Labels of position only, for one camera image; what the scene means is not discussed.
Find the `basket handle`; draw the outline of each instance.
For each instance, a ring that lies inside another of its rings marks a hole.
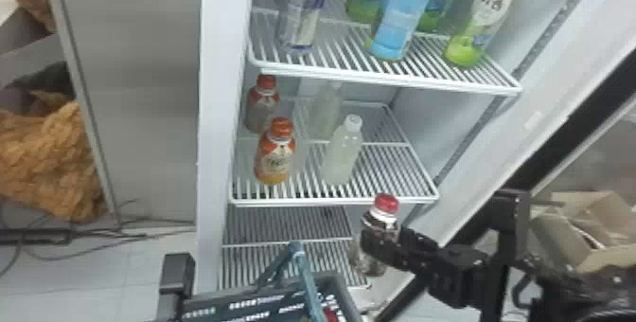
[[[300,281],[305,290],[305,304],[309,310],[309,316],[313,322],[327,322],[327,318],[323,313],[320,300],[318,299],[318,288],[313,280],[313,275],[309,269],[309,262],[303,245],[300,241],[290,241],[286,249],[282,251],[272,263],[265,268],[263,274],[258,277],[255,282],[258,292],[263,287],[275,281],[275,286],[280,287],[282,284],[283,270],[293,261],[300,272]]]

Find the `orange juice bottle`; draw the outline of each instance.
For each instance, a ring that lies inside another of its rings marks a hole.
[[[269,131],[260,136],[254,163],[254,175],[258,181],[276,185],[290,175],[296,150],[292,132],[293,125],[289,119],[276,117]]]

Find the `white tile floor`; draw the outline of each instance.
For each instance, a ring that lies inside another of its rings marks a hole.
[[[152,234],[166,229],[144,231]],[[41,262],[22,254],[0,278],[0,321],[151,320],[163,256],[179,251],[194,256],[195,241],[194,233],[185,233],[63,261]],[[68,247],[40,247],[37,252],[57,256],[104,242],[81,240]],[[5,266],[12,252],[13,248],[0,249],[0,266]]]

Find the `red bottle cap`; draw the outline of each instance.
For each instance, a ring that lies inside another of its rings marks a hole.
[[[256,86],[264,90],[273,90],[276,88],[276,77],[273,75],[258,75]]]
[[[376,196],[375,205],[382,212],[391,214],[398,212],[399,208],[398,199],[386,193],[379,193]]]
[[[323,313],[325,314],[325,317],[327,318],[327,322],[338,322],[338,315],[336,315],[334,311],[328,309],[327,307],[324,307]]]
[[[292,122],[282,116],[278,116],[272,120],[270,133],[276,137],[291,137],[293,132]]]

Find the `robotic arm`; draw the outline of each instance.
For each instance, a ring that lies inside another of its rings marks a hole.
[[[526,251],[530,198],[513,190],[500,190],[486,208],[485,233],[499,233],[497,250],[489,256],[469,245],[439,247],[430,238],[402,227],[397,242],[364,230],[365,253],[402,271],[415,274],[413,281],[376,318],[392,320],[419,295],[428,293],[454,309],[468,306],[481,312],[481,322],[499,322],[511,267],[526,273],[527,286],[534,277],[542,296],[526,307],[529,322],[636,321],[634,277],[625,269],[609,267],[587,277],[559,272]],[[521,289],[514,291],[517,304]]]

